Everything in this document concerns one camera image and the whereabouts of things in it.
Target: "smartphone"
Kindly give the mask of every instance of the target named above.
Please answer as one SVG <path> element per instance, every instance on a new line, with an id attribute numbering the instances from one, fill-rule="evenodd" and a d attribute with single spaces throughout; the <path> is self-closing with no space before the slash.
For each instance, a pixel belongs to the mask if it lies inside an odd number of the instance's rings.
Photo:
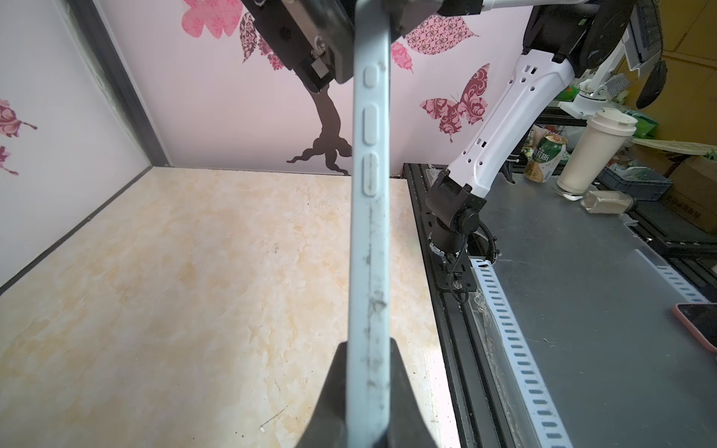
<path id="1" fill-rule="evenodd" d="M 717 303 L 678 303 L 673 314 L 704 348 L 717 353 Z"/>

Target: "plastic storage bin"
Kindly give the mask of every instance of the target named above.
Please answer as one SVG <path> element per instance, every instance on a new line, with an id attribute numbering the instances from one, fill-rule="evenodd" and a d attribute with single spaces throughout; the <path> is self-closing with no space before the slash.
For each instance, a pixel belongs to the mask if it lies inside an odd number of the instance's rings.
<path id="1" fill-rule="evenodd" d="M 659 200 L 670 188 L 672 181 L 650 169 L 644 173 L 648 177 L 646 181 L 626 181 L 618 173 L 605 167 L 597 175 L 597 180 L 609 189 L 622 191 L 641 201 Z"/>

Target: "white tumbler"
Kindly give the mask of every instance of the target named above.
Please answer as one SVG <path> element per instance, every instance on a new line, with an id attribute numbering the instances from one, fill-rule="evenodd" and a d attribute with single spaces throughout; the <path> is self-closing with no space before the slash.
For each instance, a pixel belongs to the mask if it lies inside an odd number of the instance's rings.
<path id="1" fill-rule="evenodd" d="M 625 138 L 635 133 L 635 123 L 636 118 L 613 108 L 604 108 L 593 115 L 560 174 L 558 186 L 575 194 L 587 190 Z"/>

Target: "pink leaf decal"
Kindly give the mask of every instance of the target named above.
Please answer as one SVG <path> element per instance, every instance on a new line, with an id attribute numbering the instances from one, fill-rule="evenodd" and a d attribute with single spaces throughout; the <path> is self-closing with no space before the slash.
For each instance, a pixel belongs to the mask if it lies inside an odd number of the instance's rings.
<path id="1" fill-rule="evenodd" d="M 192 37 L 201 36 L 204 30 L 204 20 L 196 16 L 196 11 L 190 9 L 181 18 L 181 27 Z"/>
<path id="2" fill-rule="evenodd" d="M 5 168 L 5 161 L 7 160 L 7 158 L 9 156 L 10 156 L 10 153 L 5 151 L 5 147 L 0 146 L 0 168 L 4 169 L 5 171 L 12 174 L 13 176 L 19 176 L 20 173 L 18 173 L 17 171 L 12 171 L 10 169 Z"/>
<path id="3" fill-rule="evenodd" d="M 259 35 L 259 51 L 261 51 L 262 56 L 266 56 L 272 52 L 271 47 L 269 47 L 269 44 L 264 40 L 261 34 Z"/>
<path id="4" fill-rule="evenodd" d="M 434 120 L 440 120 L 438 128 L 448 134 L 451 143 L 453 134 L 460 132 L 462 127 L 460 119 L 465 118 L 468 124 L 474 125 L 483 119 L 488 104 L 481 97 L 488 87 L 488 68 L 490 64 L 483 65 L 468 80 L 458 103 L 444 98 L 432 98 L 421 103 L 421 107 L 428 112 Z"/>
<path id="5" fill-rule="evenodd" d="M 267 58 L 269 58 L 269 63 L 271 63 L 271 66 L 274 67 L 274 70 L 281 70 L 284 68 L 284 64 L 281 63 L 281 59 L 279 59 L 276 54 L 271 53 L 267 56 Z"/>
<path id="6" fill-rule="evenodd" d="M 452 49 L 468 37 L 470 31 L 462 17 L 433 15 L 406 35 L 409 47 L 423 54 L 438 54 Z"/>
<path id="7" fill-rule="evenodd" d="M 239 38 L 242 40 L 242 48 L 244 49 L 244 61 L 257 47 L 257 30 L 254 28 L 254 17 L 248 12 L 242 17 L 242 23 L 239 24 Z"/>
<path id="8" fill-rule="evenodd" d="M 244 5 L 238 0 L 184 0 L 190 10 L 182 17 L 182 28 L 192 37 L 201 36 L 206 26 L 217 39 L 222 31 L 231 36 L 242 18 Z"/>
<path id="9" fill-rule="evenodd" d="M 259 44 L 257 45 L 259 46 L 259 51 L 261 51 L 262 56 L 266 56 L 267 59 L 269 59 L 269 63 L 274 70 L 280 70 L 284 67 L 284 64 L 281 63 L 281 59 L 274 54 L 274 50 L 269 47 L 269 44 L 264 40 L 261 34 L 259 35 Z"/>
<path id="10" fill-rule="evenodd" d="M 7 137 L 19 137 L 20 125 L 37 129 L 37 126 L 18 120 L 15 111 L 10 108 L 10 103 L 0 98 L 0 134 L 5 134 Z"/>
<path id="11" fill-rule="evenodd" d="M 391 46 L 391 58 L 399 67 L 413 72 L 413 59 L 411 59 L 411 55 L 408 54 L 408 50 L 402 44 L 393 43 Z"/>

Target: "scratch on surface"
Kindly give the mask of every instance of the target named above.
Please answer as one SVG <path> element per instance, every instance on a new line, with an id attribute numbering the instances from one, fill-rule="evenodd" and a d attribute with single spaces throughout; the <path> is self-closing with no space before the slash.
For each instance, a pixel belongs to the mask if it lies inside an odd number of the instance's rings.
<path id="1" fill-rule="evenodd" d="M 262 423 L 262 425 L 259 426 L 259 429 L 263 428 L 264 425 L 266 425 L 267 423 L 269 423 L 269 422 L 272 421 L 273 419 L 277 418 L 277 417 L 279 416 L 279 414 L 281 414 L 282 412 L 284 412 L 284 411 L 286 410 L 286 408 L 288 408 L 288 407 L 289 407 L 288 404 L 287 404 L 286 406 L 284 406 L 284 409 L 282 409 L 281 411 L 279 411 L 276 415 L 274 415 L 274 417 L 272 417 L 272 418 L 268 419 L 267 421 L 265 421 L 264 423 Z"/>
<path id="2" fill-rule="evenodd" d="M 519 260 L 519 259 L 501 258 L 500 260 L 501 260 L 502 262 L 513 262 L 513 263 L 527 264 L 528 266 L 543 267 L 542 264 L 524 262 L 523 260 Z"/>

